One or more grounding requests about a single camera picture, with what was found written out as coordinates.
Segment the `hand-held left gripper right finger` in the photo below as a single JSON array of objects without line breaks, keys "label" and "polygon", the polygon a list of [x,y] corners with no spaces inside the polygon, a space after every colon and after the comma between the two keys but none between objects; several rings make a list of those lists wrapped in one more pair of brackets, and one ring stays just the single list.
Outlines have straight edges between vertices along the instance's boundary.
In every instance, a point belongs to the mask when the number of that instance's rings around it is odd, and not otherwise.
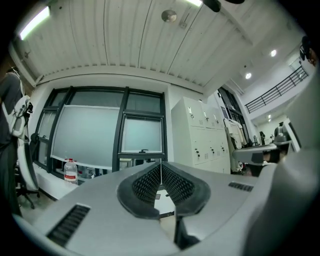
[{"label": "hand-held left gripper right finger", "polygon": [[257,178],[164,162],[162,184],[175,206],[167,251],[241,251],[255,208]]}]

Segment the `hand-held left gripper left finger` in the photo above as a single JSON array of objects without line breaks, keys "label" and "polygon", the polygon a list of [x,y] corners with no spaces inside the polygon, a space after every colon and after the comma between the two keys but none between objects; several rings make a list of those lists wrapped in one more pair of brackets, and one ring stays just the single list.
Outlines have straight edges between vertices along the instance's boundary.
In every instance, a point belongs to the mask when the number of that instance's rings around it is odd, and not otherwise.
[{"label": "hand-held left gripper left finger", "polygon": [[56,255],[171,256],[179,248],[160,226],[158,211],[133,192],[126,178],[150,174],[159,187],[158,163],[134,166],[84,182],[50,207],[34,227]]}]

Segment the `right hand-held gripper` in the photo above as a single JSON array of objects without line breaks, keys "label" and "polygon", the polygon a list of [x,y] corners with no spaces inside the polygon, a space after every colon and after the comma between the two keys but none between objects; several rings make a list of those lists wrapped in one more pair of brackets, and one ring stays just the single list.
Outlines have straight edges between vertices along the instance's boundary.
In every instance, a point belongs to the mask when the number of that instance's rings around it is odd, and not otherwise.
[{"label": "right hand-held gripper", "polygon": [[234,150],[233,158],[250,165],[268,165],[277,164],[282,158],[281,155],[300,151],[300,140],[289,119],[279,123],[274,130],[274,136],[271,144]]}]

